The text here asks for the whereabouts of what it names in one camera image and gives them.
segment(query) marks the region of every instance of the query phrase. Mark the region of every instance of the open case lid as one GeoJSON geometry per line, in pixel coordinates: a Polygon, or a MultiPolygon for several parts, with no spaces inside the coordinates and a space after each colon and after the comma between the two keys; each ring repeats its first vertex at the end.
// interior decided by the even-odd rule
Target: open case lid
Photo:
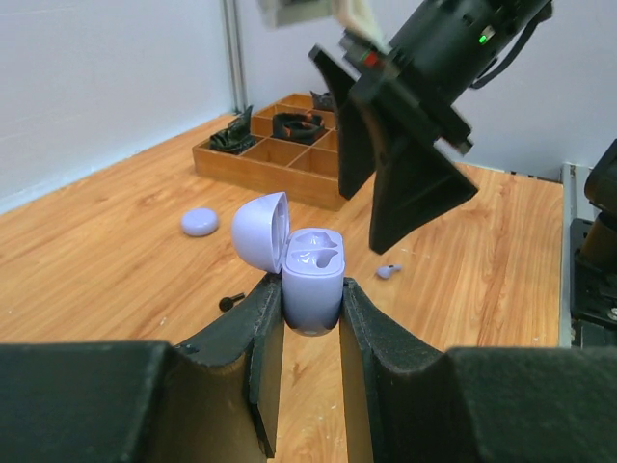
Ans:
{"type": "Polygon", "coordinates": [[[279,273],[289,236],[289,206],[285,193],[273,193],[244,204],[233,216],[235,252],[250,266],[279,273]]]}

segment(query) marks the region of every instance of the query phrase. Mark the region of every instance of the black screw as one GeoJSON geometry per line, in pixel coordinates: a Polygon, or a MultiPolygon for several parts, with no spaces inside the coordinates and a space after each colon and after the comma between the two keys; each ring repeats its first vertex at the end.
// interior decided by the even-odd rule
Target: black screw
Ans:
{"type": "Polygon", "coordinates": [[[221,302],[219,302],[219,309],[221,309],[222,312],[229,312],[231,309],[233,309],[233,306],[236,302],[241,301],[245,297],[247,296],[244,295],[244,292],[236,294],[235,296],[224,297],[223,299],[221,299],[221,302]]]}

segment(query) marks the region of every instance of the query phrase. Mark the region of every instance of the earbud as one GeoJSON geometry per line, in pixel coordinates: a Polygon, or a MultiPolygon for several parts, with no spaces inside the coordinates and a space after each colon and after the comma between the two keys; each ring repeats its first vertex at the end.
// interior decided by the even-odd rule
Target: earbud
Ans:
{"type": "Polygon", "coordinates": [[[377,276],[379,278],[387,280],[389,277],[392,276],[392,273],[398,272],[402,270],[402,268],[402,265],[386,265],[385,267],[379,267],[377,269],[377,276]]]}

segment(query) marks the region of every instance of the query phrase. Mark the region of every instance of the wood grain surface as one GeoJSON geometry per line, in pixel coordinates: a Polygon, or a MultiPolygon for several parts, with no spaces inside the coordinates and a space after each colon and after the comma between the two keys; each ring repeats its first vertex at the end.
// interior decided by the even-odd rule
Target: wood grain surface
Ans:
{"type": "MultiPolygon", "coordinates": [[[[0,341],[179,342],[220,316],[225,295],[262,273],[233,252],[229,223],[259,194],[194,172],[191,147],[221,118],[0,217],[0,341]],[[206,238],[179,229],[192,207],[217,210],[206,238]]],[[[385,313],[438,347],[557,343],[562,189],[474,167],[477,197],[411,233],[385,256],[368,250],[371,185],[340,212],[290,204],[291,228],[345,239],[347,271],[385,313]],[[380,281],[380,265],[403,270],[380,281]]],[[[344,462],[338,333],[286,333],[281,462],[344,462]]]]}

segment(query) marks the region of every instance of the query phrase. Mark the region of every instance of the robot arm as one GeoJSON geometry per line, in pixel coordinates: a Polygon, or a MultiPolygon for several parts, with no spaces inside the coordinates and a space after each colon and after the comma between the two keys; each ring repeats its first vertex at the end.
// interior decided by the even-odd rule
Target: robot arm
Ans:
{"type": "Polygon", "coordinates": [[[424,0],[387,42],[365,0],[264,6],[285,18],[275,25],[333,14],[345,30],[344,58],[360,78],[318,46],[310,58],[335,101],[339,193],[350,199],[376,173],[369,245],[379,254],[477,193],[436,142],[471,149],[471,128],[454,102],[506,70],[552,16],[551,0],[424,0]]]}

